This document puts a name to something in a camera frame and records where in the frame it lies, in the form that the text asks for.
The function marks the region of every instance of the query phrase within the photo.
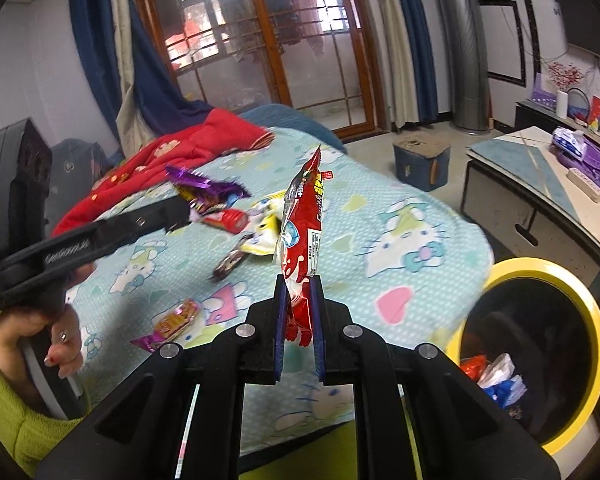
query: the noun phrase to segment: wall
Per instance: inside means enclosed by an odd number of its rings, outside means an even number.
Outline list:
[[[593,55],[568,47],[555,0],[480,0],[480,10],[496,120],[513,126],[516,102],[530,97],[536,72],[548,75],[556,61],[587,73],[578,86],[589,99],[600,97],[600,68]]]
[[[424,13],[429,26],[429,38],[433,51],[433,65],[436,72],[438,91],[438,112],[451,111],[451,80],[446,55],[445,23],[442,21],[440,0],[422,0]]]
[[[118,145],[87,84],[68,0],[6,3],[0,10],[0,128],[32,117],[49,145],[73,137]]]

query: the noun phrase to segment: blue curtain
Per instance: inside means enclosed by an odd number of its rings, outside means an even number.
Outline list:
[[[69,0],[69,10],[75,46],[91,93],[112,133],[120,140],[116,117],[122,97],[111,0]]]
[[[130,3],[136,107],[157,136],[202,124],[213,109],[202,101],[187,101]],[[113,38],[111,0],[69,0],[75,43],[87,81],[102,114],[116,136],[120,110],[120,77]]]
[[[411,44],[418,115],[421,121],[432,121],[438,116],[438,92],[427,17],[422,0],[400,0],[400,4]]]

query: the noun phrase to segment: white cylinder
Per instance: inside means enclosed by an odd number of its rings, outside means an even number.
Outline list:
[[[567,92],[558,90],[558,95],[555,100],[555,114],[564,119],[567,117],[567,104],[569,103],[569,95]]]

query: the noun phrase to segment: red cloth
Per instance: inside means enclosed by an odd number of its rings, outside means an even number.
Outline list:
[[[273,138],[261,127],[215,108],[204,123],[155,139],[107,175],[62,218],[52,236],[93,222],[123,198],[164,182],[167,164],[197,168],[229,152],[264,148]]]

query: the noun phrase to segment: glass door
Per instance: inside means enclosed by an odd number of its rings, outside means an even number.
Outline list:
[[[373,129],[353,0],[264,0],[290,105],[340,136]]]
[[[155,0],[182,94],[242,113],[279,102],[253,0]]]

